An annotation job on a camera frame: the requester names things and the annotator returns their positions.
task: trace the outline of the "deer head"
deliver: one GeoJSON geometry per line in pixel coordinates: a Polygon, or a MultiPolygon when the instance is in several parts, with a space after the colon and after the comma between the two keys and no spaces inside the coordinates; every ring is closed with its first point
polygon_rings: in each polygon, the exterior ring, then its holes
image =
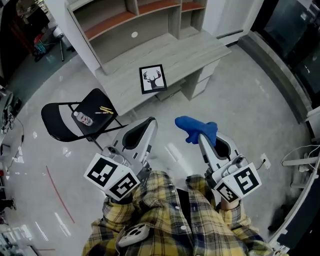
{"type": "Polygon", "coordinates": [[[161,77],[161,73],[157,70],[156,71],[158,77],[156,78],[155,76],[153,76],[153,80],[150,79],[150,78],[147,78],[147,72],[143,73],[143,79],[144,80],[147,80],[148,83],[151,84],[151,88],[152,89],[155,89],[157,88],[158,86],[156,85],[156,80],[159,79],[161,77]]]}

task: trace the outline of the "yellow plaid shirt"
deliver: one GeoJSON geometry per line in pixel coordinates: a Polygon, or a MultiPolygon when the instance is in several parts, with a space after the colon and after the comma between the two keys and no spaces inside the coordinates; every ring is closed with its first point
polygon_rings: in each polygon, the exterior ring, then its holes
{"type": "Polygon", "coordinates": [[[116,240],[119,233],[141,224],[150,227],[149,236],[122,248],[121,255],[273,255],[270,246],[245,215],[241,203],[232,210],[216,211],[212,190],[202,176],[190,176],[186,184],[191,226],[181,211],[178,193],[170,177],[163,171],[152,171],[147,182],[133,194],[132,203],[120,205],[105,199],[103,218],[92,223],[93,232],[82,255],[118,255],[116,240]]]}

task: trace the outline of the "blue object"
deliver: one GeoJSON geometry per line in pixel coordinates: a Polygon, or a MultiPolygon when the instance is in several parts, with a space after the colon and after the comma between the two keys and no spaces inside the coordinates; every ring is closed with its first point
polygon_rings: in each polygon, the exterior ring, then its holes
{"type": "Polygon", "coordinates": [[[175,119],[175,125],[188,133],[187,143],[198,144],[199,134],[204,134],[213,146],[216,145],[218,126],[215,122],[203,123],[189,116],[181,116],[175,119]]]}

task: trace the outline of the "white bottle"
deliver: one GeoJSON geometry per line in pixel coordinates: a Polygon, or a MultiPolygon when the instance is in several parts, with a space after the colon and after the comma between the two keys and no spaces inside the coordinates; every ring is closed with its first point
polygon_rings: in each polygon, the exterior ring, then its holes
{"type": "Polygon", "coordinates": [[[75,111],[73,112],[73,114],[79,122],[83,123],[86,126],[91,126],[94,123],[94,121],[92,121],[89,116],[85,115],[82,112],[75,111]]]}

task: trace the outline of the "white marker cube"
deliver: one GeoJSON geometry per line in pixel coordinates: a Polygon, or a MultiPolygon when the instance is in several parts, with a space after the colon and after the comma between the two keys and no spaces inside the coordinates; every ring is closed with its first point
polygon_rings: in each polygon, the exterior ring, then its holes
{"type": "Polygon", "coordinates": [[[232,203],[249,195],[261,184],[255,165],[250,163],[222,178],[214,190],[218,191],[226,201],[232,203]]]}
{"type": "Polygon", "coordinates": [[[129,167],[98,153],[89,164],[84,177],[117,201],[140,184],[129,167]]]}

